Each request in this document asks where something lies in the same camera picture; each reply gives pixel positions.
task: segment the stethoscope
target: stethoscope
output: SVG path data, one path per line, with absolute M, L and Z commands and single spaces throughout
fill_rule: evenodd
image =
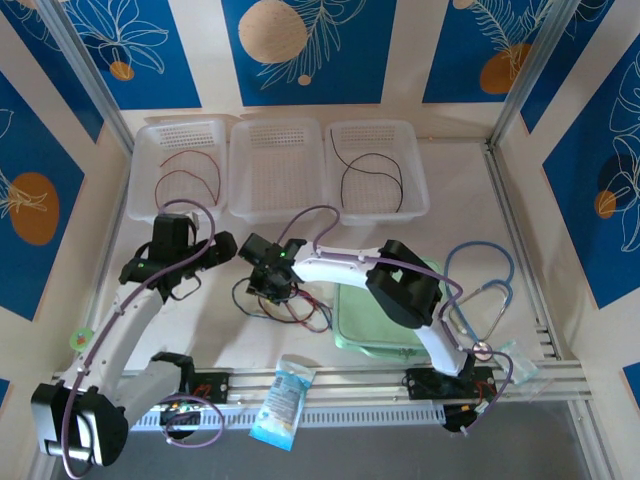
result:
M 513 258 L 511 258 L 511 255 L 509 254 L 509 252 L 505 248 L 503 248 L 502 246 L 500 246 L 500 245 L 498 245 L 496 243 L 493 243 L 493 242 L 486 242 L 486 241 L 482 241 L 482 240 L 476 240 L 476 241 L 472 241 L 472 242 L 462 243 L 462 244 L 458 245 L 456 248 L 454 248 L 453 250 L 451 250 L 451 252 L 447 256 L 447 260 L 445 261 L 445 264 L 444 264 L 444 275 L 446 277 L 449 276 L 449 268 L 451 266 L 451 261 L 453 260 L 453 257 L 460 250 L 463 250 L 463 249 L 469 248 L 469 247 L 475 247 L 475 246 L 485 246 L 485 247 L 490 247 L 490 248 L 493 248 L 495 250 L 498 250 L 500 253 L 502 253 L 505 256 L 505 258 L 509 262 L 509 274 L 507 275 L 507 278 L 505 278 L 504 280 L 502 280 L 502 279 L 489 280 L 487 283 L 485 283 L 481 287 L 477 288 L 475 291 L 471 292 L 466 297 L 463 297 L 458 302 L 455 302 L 453 304 L 453 307 L 452 307 L 453 312 L 455 312 L 455 316 L 454 315 L 449 315 L 449 318 L 451 319 L 452 323 L 458 329 L 458 332 L 460 332 L 460 334 L 462 334 L 462 335 L 467 335 L 467 336 L 471 337 L 471 339 L 474 342 L 474 348 L 478 347 L 479 350 L 483 350 L 486 347 L 488 347 L 488 345 L 486 343 L 487 340 L 489 339 L 491 334 L 494 332 L 494 330 L 498 326 L 498 323 L 500 323 L 500 320 L 504 316 L 505 312 L 507 311 L 507 308 L 509 308 L 509 305 L 511 305 L 511 301 L 513 300 L 513 288 L 511 287 L 511 282 L 513 281 L 513 276 L 515 275 L 516 267 L 515 267 L 515 264 L 513 262 Z M 487 291 L 489 289 L 492 289 L 492 288 L 500 290 L 504 295 L 504 300 L 502 302 L 502 307 L 500 308 L 500 311 L 498 312 L 498 315 L 496 316 L 496 318 L 493 321 L 492 325 L 489 327 L 489 329 L 487 330 L 485 335 L 483 335 L 482 337 L 479 337 L 478 335 L 476 335 L 475 331 L 473 330 L 473 328 L 469 324 L 469 321 L 465 317 L 465 315 L 462 312 L 462 309 L 460 307 L 462 305 L 464 305 L 466 302 L 468 302 L 469 300 L 471 300 L 472 298 L 475 298 L 478 295 L 482 294 L 483 292 L 485 292 L 485 291 Z M 447 291 L 447 295 L 449 295 L 449 297 L 451 297 L 451 295 L 452 295 L 451 288 L 449 287 L 448 284 L 445 285 L 445 289 Z

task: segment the orange circle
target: orange circle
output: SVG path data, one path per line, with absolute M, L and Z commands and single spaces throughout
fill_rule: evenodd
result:
M 49 243 L 60 218 L 60 202 L 53 183 L 40 173 L 23 173 L 11 184 L 9 196 L 17 201 L 9 215 L 18 236 L 31 245 Z
M 521 43 L 494 55 L 480 74 L 482 90 L 494 95 L 509 93 L 530 50 L 531 45 Z
M 309 75 L 300 75 L 298 77 L 298 83 L 302 87 L 306 87 L 307 85 L 311 85 L 311 77 Z
M 609 190 L 604 190 L 596 196 L 596 213 L 599 217 L 611 218 L 616 213 L 616 196 Z
M 134 72 L 131 65 L 128 63 L 124 63 L 121 61 L 115 61 L 109 66 L 109 71 L 111 75 L 116 77 L 118 80 L 122 80 L 123 82 L 128 82 L 133 78 Z
M 254 3 L 240 19 L 238 36 L 247 55 L 267 64 L 296 58 L 309 40 L 303 18 L 282 0 Z

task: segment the gray floor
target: gray floor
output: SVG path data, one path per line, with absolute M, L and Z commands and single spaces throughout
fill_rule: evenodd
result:
M 171 447 L 160 433 L 132 434 L 118 461 L 87 480 L 588 478 L 566 405 L 545 403 L 499 405 L 469 438 L 439 426 L 301 429 L 290 453 L 247 431 L 225 432 L 201 450 Z

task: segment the packaged item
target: packaged item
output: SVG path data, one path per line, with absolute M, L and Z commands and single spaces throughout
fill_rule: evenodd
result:
M 511 357 L 513 361 L 511 380 L 514 384 L 512 392 L 520 395 L 523 400 L 533 401 L 553 383 L 552 379 L 541 375 L 541 370 L 524 354 L 514 340 L 505 343 L 498 351 Z M 495 355 L 493 358 L 505 372 L 509 369 L 509 364 L 504 357 Z
M 313 370 L 281 358 L 276 367 L 276 379 L 249 435 L 290 451 L 314 376 Z

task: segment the perforated basket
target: perforated basket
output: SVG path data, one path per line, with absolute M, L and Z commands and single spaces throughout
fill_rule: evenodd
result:
M 329 202 L 340 210 L 343 224 L 405 223 L 429 210 L 427 182 L 410 123 L 332 123 L 325 131 L 325 155 Z
M 324 203 L 324 175 L 316 120 L 249 120 L 231 130 L 229 210 L 251 224 L 285 222 Z
M 222 120 L 161 123 L 136 135 L 127 213 L 152 223 L 169 200 L 187 198 L 218 218 L 227 201 L 227 143 Z M 169 212 L 197 211 L 187 204 Z M 200 220 L 207 217 L 199 215 Z

